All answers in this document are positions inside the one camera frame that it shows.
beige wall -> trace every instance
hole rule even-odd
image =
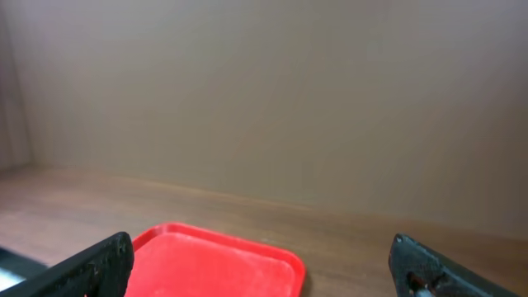
[[[3,0],[38,162],[528,238],[526,0]]]
[[[0,7],[0,170],[31,161],[28,140],[17,69]]]

wooden table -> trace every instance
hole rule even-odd
[[[112,235],[166,221],[295,252],[303,296],[395,296],[389,247],[404,232],[491,281],[528,295],[528,242],[434,224],[252,200],[73,169],[0,176],[0,245],[53,265]]]

plastic tray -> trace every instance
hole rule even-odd
[[[139,235],[134,256],[125,297],[298,297],[305,272],[291,252],[180,223]]]

black plastic part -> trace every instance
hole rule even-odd
[[[0,297],[122,297],[133,265],[130,236],[121,232],[0,292]]]
[[[517,296],[404,234],[394,237],[389,268],[398,297],[414,296],[417,285],[436,297]]]

table surface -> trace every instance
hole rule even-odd
[[[395,296],[388,255],[398,232],[528,295],[527,241],[73,169],[0,175],[0,245],[49,265],[118,231],[133,238],[167,221],[296,253],[308,268],[303,296]]]

